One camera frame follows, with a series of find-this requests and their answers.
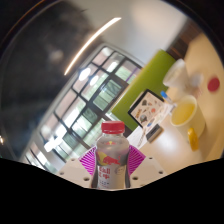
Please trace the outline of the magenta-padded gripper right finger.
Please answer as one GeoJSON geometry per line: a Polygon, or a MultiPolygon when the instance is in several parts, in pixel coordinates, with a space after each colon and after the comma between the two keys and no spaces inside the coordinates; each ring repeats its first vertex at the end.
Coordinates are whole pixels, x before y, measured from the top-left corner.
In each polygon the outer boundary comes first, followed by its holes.
{"type": "Polygon", "coordinates": [[[127,187],[140,188],[166,176],[165,170],[152,156],[145,156],[134,146],[129,147],[127,187]]]}

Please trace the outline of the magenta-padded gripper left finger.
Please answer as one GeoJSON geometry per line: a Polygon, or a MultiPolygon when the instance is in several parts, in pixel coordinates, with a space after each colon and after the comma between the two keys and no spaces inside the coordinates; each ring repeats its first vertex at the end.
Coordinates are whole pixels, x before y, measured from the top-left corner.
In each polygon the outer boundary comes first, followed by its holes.
{"type": "Polygon", "coordinates": [[[96,168],[96,148],[93,147],[79,158],[71,158],[57,172],[57,176],[64,178],[84,188],[95,188],[97,178],[94,176],[96,168]]]}

